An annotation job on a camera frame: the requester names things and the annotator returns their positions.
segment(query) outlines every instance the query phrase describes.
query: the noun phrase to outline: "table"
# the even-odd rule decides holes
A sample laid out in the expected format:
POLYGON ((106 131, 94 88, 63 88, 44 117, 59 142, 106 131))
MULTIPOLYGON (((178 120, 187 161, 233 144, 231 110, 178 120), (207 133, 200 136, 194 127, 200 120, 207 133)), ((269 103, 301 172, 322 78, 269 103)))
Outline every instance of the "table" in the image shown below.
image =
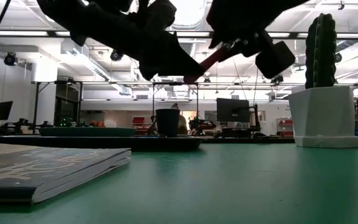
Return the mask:
POLYGON ((0 223, 357 223, 358 149, 202 144, 135 152, 110 174, 0 223))

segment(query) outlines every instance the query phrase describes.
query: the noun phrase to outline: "green table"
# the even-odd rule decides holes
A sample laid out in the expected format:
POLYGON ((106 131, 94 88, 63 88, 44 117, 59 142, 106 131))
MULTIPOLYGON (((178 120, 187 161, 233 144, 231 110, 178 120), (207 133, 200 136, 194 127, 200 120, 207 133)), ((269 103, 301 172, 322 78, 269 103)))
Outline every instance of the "green table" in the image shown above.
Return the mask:
POLYGON ((130 165, 0 223, 356 223, 358 149, 203 144, 130 165))

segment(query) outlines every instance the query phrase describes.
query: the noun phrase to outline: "book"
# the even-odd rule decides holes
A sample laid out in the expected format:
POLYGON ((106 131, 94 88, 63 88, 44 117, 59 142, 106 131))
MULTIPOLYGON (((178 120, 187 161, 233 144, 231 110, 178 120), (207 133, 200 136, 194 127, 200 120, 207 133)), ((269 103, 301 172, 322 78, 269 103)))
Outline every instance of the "book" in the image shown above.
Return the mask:
POLYGON ((0 202, 38 203, 130 162, 129 149, 0 144, 0 202))

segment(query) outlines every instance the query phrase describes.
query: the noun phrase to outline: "person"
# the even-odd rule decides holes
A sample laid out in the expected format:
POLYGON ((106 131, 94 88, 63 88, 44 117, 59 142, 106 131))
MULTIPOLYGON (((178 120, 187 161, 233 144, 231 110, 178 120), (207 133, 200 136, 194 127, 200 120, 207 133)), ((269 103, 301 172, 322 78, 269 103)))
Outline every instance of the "person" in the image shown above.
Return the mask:
MULTIPOLYGON (((177 103, 172 105, 171 109, 180 110, 177 103)), ((179 115, 178 134, 188 134, 186 118, 182 115, 179 115)))

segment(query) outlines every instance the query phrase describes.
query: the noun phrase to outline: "tray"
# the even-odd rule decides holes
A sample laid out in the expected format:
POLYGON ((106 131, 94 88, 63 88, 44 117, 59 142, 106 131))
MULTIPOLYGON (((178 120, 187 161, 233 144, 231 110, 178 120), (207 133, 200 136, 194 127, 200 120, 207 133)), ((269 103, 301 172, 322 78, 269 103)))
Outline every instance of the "tray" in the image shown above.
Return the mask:
POLYGON ((2 144, 21 144, 40 147, 67 147, 87 149, 131 148, 132 151, 194 151, 203 139, 200 138, 156 138, 156 137, 45 137, 45 136, 3 136, 2 144))
POLYGON ((69 127, 69 128, 40 128, 41 136, 48 137, 133 137, 134 128, 97 128, 97 127, 69 127))

